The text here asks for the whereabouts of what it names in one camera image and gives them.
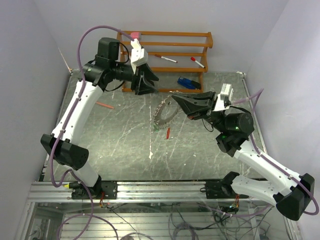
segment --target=wooden frame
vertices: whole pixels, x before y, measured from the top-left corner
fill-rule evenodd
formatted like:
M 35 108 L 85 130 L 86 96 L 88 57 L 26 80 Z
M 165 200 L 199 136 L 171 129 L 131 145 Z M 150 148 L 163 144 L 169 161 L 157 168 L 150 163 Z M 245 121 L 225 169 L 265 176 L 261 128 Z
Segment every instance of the wooden frame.
M 127 34 L 139 31 L 124 31 Z M 205 43 L 198 42 L 163 42 L 163 41 L 140 41 L 142 46 L 177 46 L 177 47 L 201 47 L 203 48 L 202 53 L 195 52 L 164 52 L 164 51 L 150 51 L 149 55 L 154 56 L 155 54 L 161 56 L 180 56 L 180 57 L 201 57 L 200 62 L 204 65 L 202 67 L 151 67 L 154 72 L 161 73 L 198 73 L 199 83 L 201 84 L 201 89 L 187 89 L 187 88 L 159 88 L 159 92 L 167 93 L 170 91 L 180 91 L 183 93 L 202 93 L 204 89 L 203 85 L 203 74 L 208 71 L 207 63 L 207 50 L 212 48 L 214 42 L 212 39 L 211 32 L 172 32 L 172 31 L 140 31 L 141 35 L 149 36 L 176 36 L 176 37 L 204 37 L 206 38 Z M 122 34 L 118 32 L 116 39 L 122 42 L 124 45 L 130 45 L 130 41 L 123 41 Z M 120 61 L 125 61 L 125 55 L 127 52 L 124 47 L 120 45 Z M 132 92 L 132 90 L 124 84 L 122 86 L 123 92 Z

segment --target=white marker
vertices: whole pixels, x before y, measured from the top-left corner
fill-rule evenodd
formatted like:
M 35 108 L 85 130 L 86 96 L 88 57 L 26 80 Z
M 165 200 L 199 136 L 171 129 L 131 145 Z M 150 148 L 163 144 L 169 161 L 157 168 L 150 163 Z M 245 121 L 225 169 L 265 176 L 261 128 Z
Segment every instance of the white marker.
M 168 60 L 168 61 L 174 62 L 174 63 L 176 63 L 176 64 L 178 63 L 178 61 L 176 61 L 176 60 L 167 58 L 167 57 L 165 57 L 165 56 L 161 56 L 161 55 L 159 55 L 159 54 L 155 54 L 154 56 L 157 57 L 157 58 L 161 58 L 161 59 L 164 59 L 164 60 Z
M 200 67 L 205 68 L 200 62 L 198 62 L 193 56 L 191 57 L 191 60 L 196 62 Z

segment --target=wall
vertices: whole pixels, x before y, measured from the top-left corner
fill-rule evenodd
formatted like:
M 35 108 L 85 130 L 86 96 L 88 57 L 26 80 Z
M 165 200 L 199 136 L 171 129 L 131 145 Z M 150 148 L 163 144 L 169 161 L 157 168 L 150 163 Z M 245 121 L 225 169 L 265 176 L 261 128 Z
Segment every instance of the wall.
M 214 44 L 208 52 L 209 70 L 246 72 L 288 0 L 35 2 L 72 68 L 77 67 L 75 51 L 81 35 L 90 27 L 110 25 L 123 30 L 212 32 Z M 94 58 L 101 37 L 116 36 L 105 29 L 91 33 L 83 43 L 81 59 Z
M 55 125 L 69 72 L 32 0 L 1 1 L 0 31 L 0 233 L 11 240 L 41 173 L 40 138 Z
M 320 172 L 320 2 L 290 0 L 247 72 L 251 93 L 264 87 L 257 118 L 271 156 L 300 174 Z M 320 201 L 320 181 L 316 179 Z M 313 203 L 308 207 L 314 210 Z M 304 239 L 318 239 L 320 216 L 303 215 Z

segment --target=blue object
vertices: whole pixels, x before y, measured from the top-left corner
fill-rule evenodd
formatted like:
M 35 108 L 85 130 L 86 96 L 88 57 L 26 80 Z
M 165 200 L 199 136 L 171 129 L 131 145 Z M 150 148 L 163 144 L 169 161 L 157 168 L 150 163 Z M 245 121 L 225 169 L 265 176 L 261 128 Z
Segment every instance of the blue object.
M 187 79 L 183 76 L 178 78 L 178 84 L 184 86 L 187 89 L 201 89 L 200 83 Z

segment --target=marble surface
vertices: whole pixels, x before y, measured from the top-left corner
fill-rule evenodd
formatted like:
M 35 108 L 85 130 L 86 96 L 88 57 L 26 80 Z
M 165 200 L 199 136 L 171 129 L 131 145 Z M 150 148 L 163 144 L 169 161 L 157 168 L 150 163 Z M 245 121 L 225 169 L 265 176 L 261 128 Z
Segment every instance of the marble surface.
M 193 73 L 164 73 L 159 76 L 158 87 L 179 87 L 179 76 L 197 80 Z M 70 78 L 64 104 L 64 112 L 72 98 L 77 74 Z M 220 92 L 223 83 L 234 87 L 233 100 L 246 97 L 245 86 L 237 73 L 205 73 L 204 91 Z M 114 81 L 108 89 L 118 85 Z M 137 96 L 120 89 L 104 92 L 98 100 L 114 107 L 109 109 L 95 105 L 84 127 L 80 146 L 89 150 L 88 161 L 103 180 L 197 180 L 219 179 L 230 171 L 249 178 L 261 178 L 256 171 L 221 152 L 216 143 L 218 131 L 208 132 L 201 120 L 189 120 L 181 112 L 167 130 L 155 131 L 153 114 L 168 93 Z M 239 107 L 250 109 L 249 103 Z M 261 140 L 255 131 L 257 145 Z M 61 178 L 66 169 L 54 162 L 55 179 Z M 44 181 L 49 181 L 46 170 Z

